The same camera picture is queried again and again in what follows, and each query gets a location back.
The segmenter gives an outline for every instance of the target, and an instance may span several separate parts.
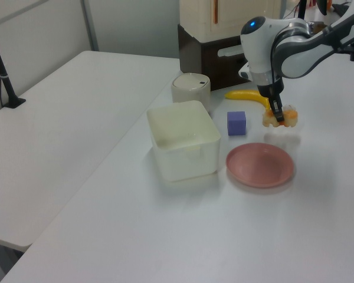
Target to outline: white wall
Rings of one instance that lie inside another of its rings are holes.
[[[18,96],[85,50],[80,0],[48,0],[0,24],[0,53]]]
[[[178,58],[179,0],[86,0],[98,48]]]

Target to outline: purple cube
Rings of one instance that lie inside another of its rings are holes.
[[[227,113],[227,128],[229,136],[245,135],[247,127],[247,118],[244,111],[235,111]]]

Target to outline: white tabletop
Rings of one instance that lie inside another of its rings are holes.
[[[354,62],[334,55],[284,81],[292,129],[223,99],[251,83],[212,92],[219,170],[191,180],[160,178],[143,113],[2,282],[354,282]],[[169,103],[167,85],[150,107]],[[228,111],[246,112],[246,136],[228,137]],[[232,179],[226,155],[249,142],[286,150],[293,179],[267,190]]]
[[[0,244],[24,251],[179,70],[83,52],[0,111]]]

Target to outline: white plastic container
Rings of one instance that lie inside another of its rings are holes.
[[[172,83],[173,102],[200,101],[209,111],[211,84],[206,75],[187,73],[176,78]]]
[[[201,102],[150,109],[147,119],[164,179],[177,181],[217,170],[221,135]]]

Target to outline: pink plate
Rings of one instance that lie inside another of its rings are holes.
[[[239,182],[252,187],[275,187],[294,173],[291,157],[266,143],[247,143],[232,149],[226,165]]]

